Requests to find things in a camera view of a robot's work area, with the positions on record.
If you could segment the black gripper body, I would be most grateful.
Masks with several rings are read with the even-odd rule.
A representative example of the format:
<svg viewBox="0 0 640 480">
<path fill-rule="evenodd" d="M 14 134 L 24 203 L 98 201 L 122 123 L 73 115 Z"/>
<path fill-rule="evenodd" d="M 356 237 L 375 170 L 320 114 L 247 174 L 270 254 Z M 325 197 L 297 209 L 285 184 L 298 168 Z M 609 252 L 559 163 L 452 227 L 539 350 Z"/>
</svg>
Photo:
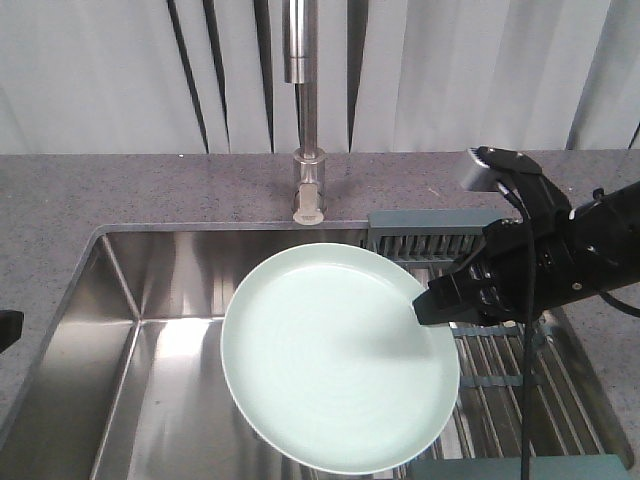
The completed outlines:
<svg viewBox="0 0 640 480">
<path fill-rule="evenodd" d="M 527 222 L 490 223 L 481 247 L 452 272 L 452 305 L 475 310 L 481 324 L 524 323 L 567 301 L 564 238 L 536 236 Z"/>
</svg>

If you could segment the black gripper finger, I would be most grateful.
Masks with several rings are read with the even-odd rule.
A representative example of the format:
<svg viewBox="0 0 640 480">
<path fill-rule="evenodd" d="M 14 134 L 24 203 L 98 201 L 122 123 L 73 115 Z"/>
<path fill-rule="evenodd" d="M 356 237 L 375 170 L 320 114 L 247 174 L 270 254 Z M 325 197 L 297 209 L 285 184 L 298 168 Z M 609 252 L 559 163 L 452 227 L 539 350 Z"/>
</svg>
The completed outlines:
<svg viewBox="0 0 640 480">
<path fill-rule="evenodd" d="M 5 352 L 22 335 L 24 313 L 18 310 L 0 311 L 0 352 Z"/>
<path fill-rule="evenodd" d="M 436 295 L 457 295 L 458 288 L 452 274 L 442 275 L 428 282 L 429 290 Z"/>
<path fill-rule="evenodd" d="M 431 290 L 425 290 L 412 301 L 412 307 L 418 324 L 421 326 L 436 326 L 451 322 L 478 324 L 480 317 L 477 310 L 467 303 L 453 306 L 439 306 L 436 295 Z"/>
</svg>

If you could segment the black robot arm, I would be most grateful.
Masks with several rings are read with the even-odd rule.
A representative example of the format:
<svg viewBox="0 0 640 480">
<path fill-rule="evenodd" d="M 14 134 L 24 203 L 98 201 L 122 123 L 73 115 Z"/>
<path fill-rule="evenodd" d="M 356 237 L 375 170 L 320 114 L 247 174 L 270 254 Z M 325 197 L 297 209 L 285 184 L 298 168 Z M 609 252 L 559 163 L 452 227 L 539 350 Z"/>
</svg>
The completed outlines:
<svg viewBox="0 0 640 480">
<path fill-rule="evenodd" d="M 418 323 L 526 324 L 592 296 L 638 316 L 611 292 L 639 280 L 639 186 L 593 196 L 552 216 L 547 233 L 525 221 L 486 225 L 481 246 L 413 300 Z"/>
</svg>

